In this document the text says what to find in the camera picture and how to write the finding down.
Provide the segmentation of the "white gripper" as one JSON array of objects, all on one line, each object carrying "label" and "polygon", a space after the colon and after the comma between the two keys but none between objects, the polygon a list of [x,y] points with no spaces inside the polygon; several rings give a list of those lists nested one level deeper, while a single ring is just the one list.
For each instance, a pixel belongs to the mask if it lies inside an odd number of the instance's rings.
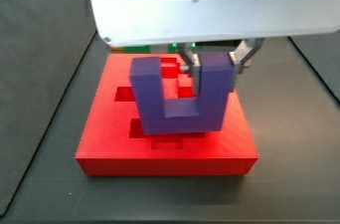
[{"label": "white gripper", "polygon": [[340,0],[91,0],[98,31],[114,47],[179,43],[180,70],[200,90],[199,54],[191,43],[238,40],[228,53],[238,75],[268,37],[340,30]]}]

